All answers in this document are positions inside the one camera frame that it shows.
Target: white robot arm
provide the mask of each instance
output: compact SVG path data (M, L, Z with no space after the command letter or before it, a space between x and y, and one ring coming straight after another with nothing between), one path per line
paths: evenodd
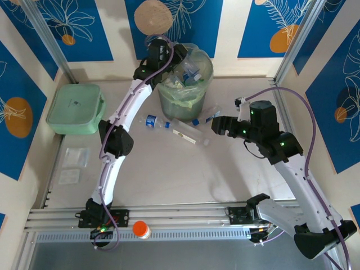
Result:
M249 199L243 209L229 209L230 215L238 216L237 224L273 223L292 236L298 249L309 259L354 234L357 230L354 222L343 220L311 172L307 172L306 158L295 136L279 130L275 107L269 101L249 104L244 98L236 99L235 105L240 111L239 116L214 118L212 130L219 135L228 131L229 137L256 143L260 153L289 185L303 211L296 214L278 205L268 195L260 194Z
M117 229L117 222L113 219L117 212L111 213L110 208L120 167L134 144L128 133L131 123L143 102L161 82L163 74L173 71L187 55L183 45L175 44L170 48L168 41L154 39L150 43L148 57L135 70L134 80L124 100L108 121L99 123L102 170L92 197L78 215L79 228L100 228L109 224L108 227L114 225Z
M129 132L131 123L136 113L151 93L152 88L149 84L143 83L140 79L132 81L130 90L124 97L123 102L120 104L116 112L114 112L114 114L109 118L109 123L114 125L114 132L116 132L116 128L119 127L122 127L126 133ZM103 173L97 182L97 186L91 198L95 203L101 205L102 201L100 198L100 189L102 189L105 205L109 205L113 201L116 179L126 155L116 157L114 154L104 152L104 149L102 149L100 155L103 160L101 170Z

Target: orange bottle cap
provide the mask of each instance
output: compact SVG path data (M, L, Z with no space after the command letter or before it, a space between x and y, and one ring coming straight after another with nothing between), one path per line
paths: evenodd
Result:
M133 233L137 237L143 237L145 236L149 231L149 227L144 221L136 221L133 225Z

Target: gray metal surface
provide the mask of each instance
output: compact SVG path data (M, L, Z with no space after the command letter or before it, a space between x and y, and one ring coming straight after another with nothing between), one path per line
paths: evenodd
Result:
M20 3L22 10L29 18L29 21L38 33L40 39L44 43L57 66L62 70L62 72L64 72L64 75L70 83L77 83L59 44L57 44L36 4L32 0L20 0Z
M30 270L324 270L323 257L308 260L282 235L264 246L249 240L121 242L113 252L90 243L36 244Z
M277 86L280 86L287 71L292 66L293 61L298 54L301 46L303 45L306 37L308 36L311 28L313 27L317 16L319 15L323 5L327 0L313 0L310 8L304 16L303 21L301 22L298 31L295 34L294 39L290 43L289 49L285 53L285 56L281 62L279 69L277 70L275 78L275 83Z
M146 241L189 241L189 240L234 240L249 239L248 228L218 228L218 229L153 229ZM131 229L120 231L122 242L144 241L134 235ZM114 242L114 236L108 235L97 242ZM65 242L92 242L89 231L77 232L41 232L38 234L37 243L65 243Z

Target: plastic bottle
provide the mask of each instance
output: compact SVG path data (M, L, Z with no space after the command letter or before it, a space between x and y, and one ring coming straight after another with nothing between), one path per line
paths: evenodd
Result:
M179 121L178 119L173 119L171 122L167 122L160 117L149 114L148 116L141 116L139 121L140 123L145 123L146 126L151 128L166 128L194 145L207 146L210 142L209 139L205 138L203 132Z
M141 115L139 122L144 123L149 128L169 128L170 126L170 122L151 114Z
M189 55L187 55L184 60L181 62L181 66L187 74L187 78L184 78L184 81L198 81L201 78L200 69L195 64L195 62L191 59Z
M201 112L198 118L192 121L193 125L206 124L212 120L212 118L218 117L221 112L221 107L215 105Z

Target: purple cable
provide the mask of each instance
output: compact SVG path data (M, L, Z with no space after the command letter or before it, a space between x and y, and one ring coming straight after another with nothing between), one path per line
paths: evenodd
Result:
M135 89L133 90L133 94L135 95L137 93L137 91L148 81L150 80L151 78L153 78L154 76L158 75L160 72L162 72L163 70L165 70L171 63L173 57L174 57L174 47L173 47L173 43L172 41L167 38L166 36L164 35L158 35L158 34L154 34L154 35L149 35L146 39L149 39L151 37L160 37L160 38L163 38L165 39L169 44L170 44L170 48L171 48L171 52L170 52L170 58L169 60L166 62L166 64L161 68L159 69L158 71L152 73L150 76L148 76L145 80L143 80L138 86L135 87ZM119 112L118 112L118 117L121 116L124 108L127 106L127 104L129 103L129 100L130 100L130 96L128 96L128 98L126 99L126 101L124 102L124 105L120 108ZM103 167L103 170L101 172L101 175L100 175L100 187L99 187L99 194L100 194L100 199L101 199L101 203L103 205L103 208L106 212L106 214L109 216L109 218L111 219L111 222L112 224L114 225L115 229L116 229L116 244L109 248L109 249L100 249L98 248L95 244L96 244L96 237L94 239L94 247L97 249L97 250L101 250L101 251L111 251L111 250L114 250L118 247L119 245L119 242L120 242L120 234L119 234L119 227L116 223L116 221L114 220L114 218L111 216L110 214L110 211L108 210L108 208L106 207L106 204L105 204L105 200L104 200L104 193L102 192L102 189L104 188L104 182L105 182L105 179L106 179L106 175L107 175L107 172L109 170L109 167L110 167L110 164L109 164L109 161L110 161L110 157L109 155L102 155L102 153L104 153L104 148L105 148L105 145L106 145L106 142L107 140L109 139L109 136L110 136L110 133L113 131L114 127L115 127L115 123L117 121L117 119L114 120L114 123L110 126L109 130L106 132L105 134L105 138L103 140L103 143L102 143L102 146L101 146L101 149L100 149L100 153L99 153L99 159L100 160L104 160L106 158L106 164L105 166Z
M298 93L296 93L294 90L291 90L291 89L288 89L288 88L285 88L285 87L271 87L271 88L267 88L265 90L262 90L248 98L246 98L245 100L250 100L250 99L253 99L254 97L257 97L265 92L268 92L268 91L274 91L274 90L282 90L282 91L286 91L286 92L290 92L294 95L296 95L296 97L298 97L299 99L301 99L301 101L303 102L303 104L305 104L306 108L308 109L309 113L310 113L310 117L311 117L311 121L312 121L312 125L313 125L313 134L312 134L312 138L311 138L311 143L310 143L310 148L309 148L309 152L308 152L308 156L306 158L306 161L305 161L305 176L306 176L306 179L311 187L311 189L313 190L314 194L316 195L317 199L319 200L321 206L323 207L325 213L327 214L328 217L332 216L331 215L331 212L329 210L329 208L327 207L326 203L324 202L324 200L322 199L321 195L319 194L319 192L317 191L317 189L315 188L313 182L311 181L310 177L309 177L309 163L310 163L310 158L311 158L311 154L313 152L313 149L314 149L314 144L315 144L315 137L316 137L316 121L315 121L315 116L314 116L314 113L313 111L311 110L311 107L310 105L307 103L307 101ZM350 256L349 256L349 251L348 251L348 248L345 244L345 240L338 228L338 226L336 225L335 221L334 220L330 220L331 224L333 225L336 233L337 233L337 236L339 237L339 240L341 242L341 245L344 249L344 254L345 254L345 258L346 258L346 266L347 266L347 269L348 270L351 270L351 263L350 263Z

